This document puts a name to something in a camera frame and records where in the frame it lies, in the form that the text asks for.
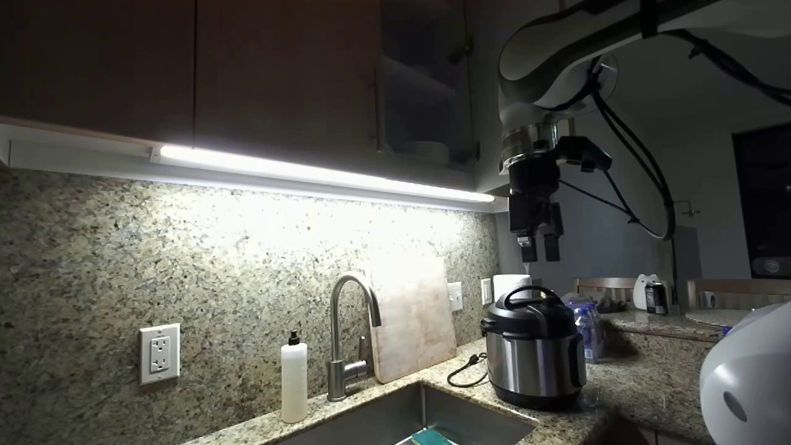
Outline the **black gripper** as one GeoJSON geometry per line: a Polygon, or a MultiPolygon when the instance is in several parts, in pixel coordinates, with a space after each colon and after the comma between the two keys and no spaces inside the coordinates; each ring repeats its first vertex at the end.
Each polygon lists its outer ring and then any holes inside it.
{"type": "Polygon", "coordinates": [[[520,157],[509,168],[509,231],[516,234],[521,263],[537,263],[537,239],[545,234],[547,263],[561,260],[561,209],[553,192],[561,186],[561,168],[576,165],[584,173],[609,171],[614,158],[588,137],[561,137],[548,150],[520,157]]]}

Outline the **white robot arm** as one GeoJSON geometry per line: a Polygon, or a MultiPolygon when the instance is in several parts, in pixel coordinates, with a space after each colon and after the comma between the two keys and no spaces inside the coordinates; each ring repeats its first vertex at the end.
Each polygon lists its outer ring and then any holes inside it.
{"type": "Polygon", "coordinates": [[[503,128],[500,173],[508,179],[509,231],[524,263],[537,263],[537,238],[545,238],[548,263],[558,263],[565,234],[553,192],[561,165],[584,173],[602,171],[609,184],[612,157],[586,137],[561,137],[556,123],[594,105],[612,132],[625,143],[660,192],[666,231],[645,232],[656,239],[675,238],[670,186],[633,128],[607,105],[607,81],[616,74],[603,58],[630,43],[677,38],[708,58],[733,79],[759,95],[788,105],[788,89],[761,81],[734,58],[697,38],[697,29],[725,29],[751,38],[788,35],[788,0],[578,0],[576,6],[524,23],[500,50],[498,101],[503,128]]]}

